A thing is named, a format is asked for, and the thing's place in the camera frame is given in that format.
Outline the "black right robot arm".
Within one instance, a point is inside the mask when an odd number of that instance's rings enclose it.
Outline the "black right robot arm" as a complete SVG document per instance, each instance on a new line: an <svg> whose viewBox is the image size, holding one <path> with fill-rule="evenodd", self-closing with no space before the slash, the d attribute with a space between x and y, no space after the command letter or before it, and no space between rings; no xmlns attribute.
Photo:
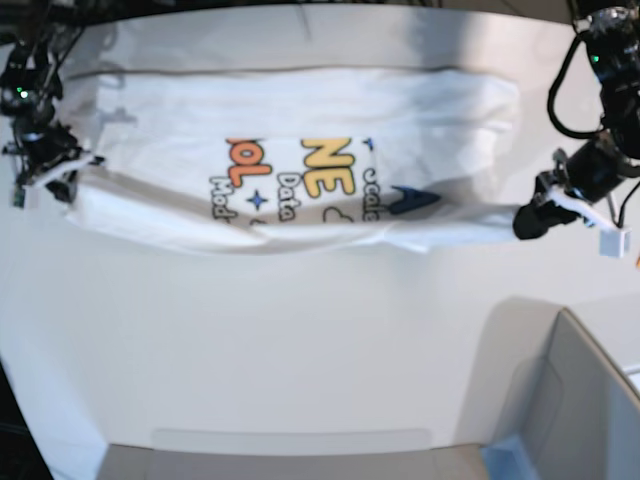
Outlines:
<svg viewBox="0 0 640 480"><path fill-rule="evenodd" d="M1 43L12 46L1 72L1 116L10 127L1 155L10 161L16 208L24 208L27 194L40 189L60 203L73 203L79 171L102 162L56 113L64 97L60 71L84 33L79 12L74 1L1 7L1 19L14 21L1 31Z"/></svg>

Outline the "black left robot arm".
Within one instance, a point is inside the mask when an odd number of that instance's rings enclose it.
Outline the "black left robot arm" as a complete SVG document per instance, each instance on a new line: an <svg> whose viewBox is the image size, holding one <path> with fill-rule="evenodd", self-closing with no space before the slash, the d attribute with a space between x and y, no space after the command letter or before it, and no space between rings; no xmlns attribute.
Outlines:
<svg viewBox="0 0 640 480"><path fill-rule="evenodd" d="M570 1L567 6L575 36L549 89L546 109L559 133L584 144L572 155L556 150L553 168L536 177L531 201L518 209L512 223L520 240L541 238L578 219L596 223L593 205L639 177L639 4ZM566 127L555 110L579 47L585 47L600 84L603 114L592 131Z"/></svg>

